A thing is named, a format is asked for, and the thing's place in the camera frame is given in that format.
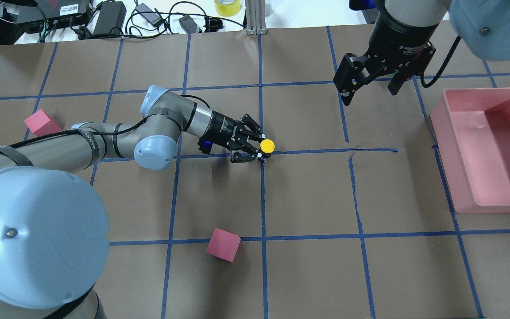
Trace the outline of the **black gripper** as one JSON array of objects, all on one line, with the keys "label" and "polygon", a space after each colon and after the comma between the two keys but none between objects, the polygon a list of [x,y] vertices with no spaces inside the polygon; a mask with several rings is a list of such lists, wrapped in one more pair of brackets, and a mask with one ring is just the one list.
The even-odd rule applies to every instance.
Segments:
[{"label": "black gripper", "polygon": [[[246,128],[246,134],[249,139],[263,141],[265,135],[260,125],[249,114],[243,115],[240,119],[241,125]],[[266,162],[268,154],[256,149],[255,151],[241,151],[243,145],[236,141],[235,133],[239,129],[236,127],[236,121],[219,112],[212,111],[211,119],[204,133],[204,140],[213,142],[213,145],[219,145],[231,151],[231,163],[246,163],[252,161]]]}]

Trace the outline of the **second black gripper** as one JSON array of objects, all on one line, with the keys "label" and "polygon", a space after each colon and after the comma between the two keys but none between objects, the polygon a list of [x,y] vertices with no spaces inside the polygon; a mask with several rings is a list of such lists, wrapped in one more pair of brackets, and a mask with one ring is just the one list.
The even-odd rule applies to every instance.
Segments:
[{"label": "second black gripper", "polygon": [[358,89],[381,75],[394,73],[388,91],[397,95],[407,81],[426,70],[435,53],[429,41],[436,22],[419,26],[395,18],[388,9],[378,11],[367,51],[362,56],[346,53],[334,75],[333,83],[345,106]]}]

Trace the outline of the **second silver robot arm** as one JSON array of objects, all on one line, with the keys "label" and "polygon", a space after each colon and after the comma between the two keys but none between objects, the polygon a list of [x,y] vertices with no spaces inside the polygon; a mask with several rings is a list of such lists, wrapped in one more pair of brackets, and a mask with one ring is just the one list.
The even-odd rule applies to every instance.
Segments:
[{"label": "second silver robot arm", "polygon": [[[510,0],[352,0],[350,9],[378,11],[367,51],[346,53],[332,80],[342,103],[350,105],[361,87],[391,75],[388,90],[419,77],[429,88],[441,77],[460,42],[481,60],[510,60]],[[431,37],[445,14],[456,38],[431,81],[425,70],[436,48]]]}]

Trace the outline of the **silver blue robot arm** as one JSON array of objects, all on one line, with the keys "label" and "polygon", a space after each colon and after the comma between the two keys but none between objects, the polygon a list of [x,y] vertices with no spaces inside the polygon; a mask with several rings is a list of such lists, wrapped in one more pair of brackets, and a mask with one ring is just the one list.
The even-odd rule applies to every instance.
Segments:
[{"label": "silver blue robot arm", "polygon": [[0,146],[0,319],[105,319],[94,290],[110,242],[106,208],[77,172],[106,158],[171,165],[180,135],[231,162],[265,161],[274,145],[247,114],[238,121],[189,95],[150,86],[132,123],[85,122]]}]

